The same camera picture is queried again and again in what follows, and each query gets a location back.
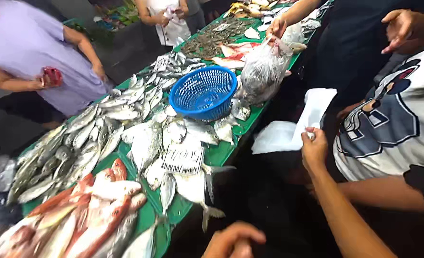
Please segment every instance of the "plastic bag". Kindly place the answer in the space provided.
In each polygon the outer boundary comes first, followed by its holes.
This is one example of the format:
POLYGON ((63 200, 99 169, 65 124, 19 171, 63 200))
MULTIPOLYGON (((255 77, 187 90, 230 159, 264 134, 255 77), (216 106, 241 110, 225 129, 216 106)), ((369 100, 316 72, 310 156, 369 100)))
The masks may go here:
POLYGON ((241 73, 243 98, 252 105, 262 104, 279 90, 293 56, 280 39, 268 45, 270 38, 246 55, 241 73))

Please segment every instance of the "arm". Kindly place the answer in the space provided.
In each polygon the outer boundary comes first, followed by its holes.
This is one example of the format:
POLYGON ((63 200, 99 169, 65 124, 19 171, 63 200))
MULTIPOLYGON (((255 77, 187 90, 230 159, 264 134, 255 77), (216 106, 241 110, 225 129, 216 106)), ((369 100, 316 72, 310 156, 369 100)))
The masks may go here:
POLYGON ((424 212, 424 196, 402 176, 370 178, 338 184, 351 202, 368 206, 424 212))
POLYGON ((155 16, 150 16, 150 12, 148 11, 145 1, 146 0, 135 0, 135 5, 137 6, 137 10, 139 10, 140 20, 150 26, 155 26, 157 24, 166 26, 169 23, 169 19, 163 16, 164 12, 162 11, 155 16))
POLYGON ((271 26, 266 30, 266 35, 273 34, 277 38, 281 38, 288 26, 306 18, 318 8, 320 3, 321 0, 299 0, 287 12, 272 21, 271 26))
POLYGON ((342 194, 325 168, 327 138, 320 129, 311 140, 303 133, 303 164, 312 178, 314 189, 341 253, 345 258, 396 258, 352 204, 342 194))
POLYGON ((15 79, 8 73, 0 70, 0 89, 6 91, 39 91, 44 89, 40 81, 27 81, 21 79, 15 79))
POLYGON ((106 80, 104 67, 100 62, 99 57, 94 51, 91 42, 89 42, 89 40, 82 33, 79 33, 74 29, 64 26, 64 39, 77 46, 93 65, 93 70, 97 74, 97 76, 99 76, 100 79, 103 81, 106 80))

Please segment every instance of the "handwritten price tag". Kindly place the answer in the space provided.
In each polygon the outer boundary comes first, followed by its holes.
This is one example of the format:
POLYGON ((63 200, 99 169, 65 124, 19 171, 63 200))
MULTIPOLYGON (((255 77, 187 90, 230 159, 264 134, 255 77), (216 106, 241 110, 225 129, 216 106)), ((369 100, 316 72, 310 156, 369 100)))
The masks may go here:
POLYGON ((186 148, 178 144, 171 144, 167 148, 161 167, 170 173, 196 175, 201 169, 203 160, 203 147, 186 148))

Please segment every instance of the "white graphic t-shirt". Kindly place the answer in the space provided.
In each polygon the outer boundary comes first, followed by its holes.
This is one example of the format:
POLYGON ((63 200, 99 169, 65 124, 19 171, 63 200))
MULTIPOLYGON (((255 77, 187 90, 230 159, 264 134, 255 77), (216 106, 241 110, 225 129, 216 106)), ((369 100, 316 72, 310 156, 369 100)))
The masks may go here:
POLYGON ((382 79, 343 121, 333 145, 349 181, 402 175, 424 166, 424 51, 382 79))

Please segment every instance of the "white paper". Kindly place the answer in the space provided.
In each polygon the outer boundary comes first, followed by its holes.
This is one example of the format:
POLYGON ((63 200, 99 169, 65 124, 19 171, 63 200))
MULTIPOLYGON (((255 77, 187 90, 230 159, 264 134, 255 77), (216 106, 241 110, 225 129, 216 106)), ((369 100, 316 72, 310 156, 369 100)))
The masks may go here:
POLYGON ((303 146, 301 133, 306 127, 320 128, 320 120, 337 93, 336 89, 311 89, 305 95, 305 107, 300 120, 295 123, 273 121, 256 137, 253 154, 275 151, 296 151, 303 146))

